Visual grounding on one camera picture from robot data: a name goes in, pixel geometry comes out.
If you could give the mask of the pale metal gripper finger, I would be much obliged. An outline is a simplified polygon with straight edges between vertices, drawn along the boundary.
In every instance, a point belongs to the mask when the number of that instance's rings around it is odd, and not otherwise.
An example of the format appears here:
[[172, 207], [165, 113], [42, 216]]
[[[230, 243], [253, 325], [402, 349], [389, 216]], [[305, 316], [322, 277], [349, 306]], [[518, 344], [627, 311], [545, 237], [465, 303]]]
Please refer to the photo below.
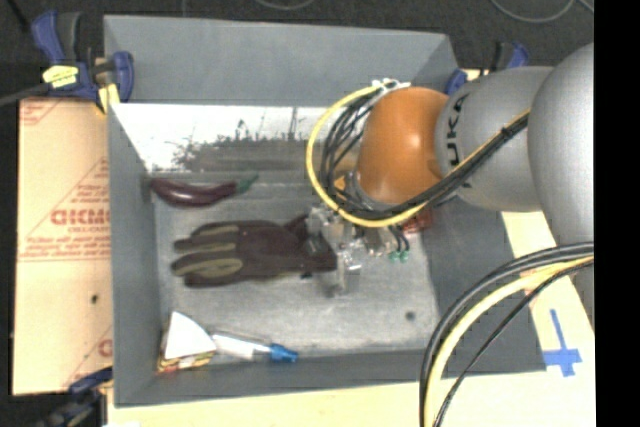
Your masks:
[[356, 292], [359, 286], [362, 271], [362, 261], [353, 254], [345, 253], [342, 256], [342, 293]]
[[336, 298], [343, 293], [343, 271], [336, 267], [318, 274], [321, 292], [326, 298]]

